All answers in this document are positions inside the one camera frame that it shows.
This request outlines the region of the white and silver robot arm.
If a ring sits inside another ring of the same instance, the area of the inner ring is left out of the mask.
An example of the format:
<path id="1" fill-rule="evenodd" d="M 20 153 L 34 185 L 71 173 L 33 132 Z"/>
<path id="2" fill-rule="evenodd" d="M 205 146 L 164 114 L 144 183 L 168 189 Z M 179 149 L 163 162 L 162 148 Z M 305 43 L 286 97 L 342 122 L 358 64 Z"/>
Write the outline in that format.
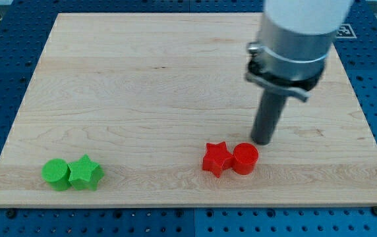
<path id="1" fill-rule="evenodd" d="M 307 101 L 352 0 L 266 0 L 245 78 L 267 92 Z"/>

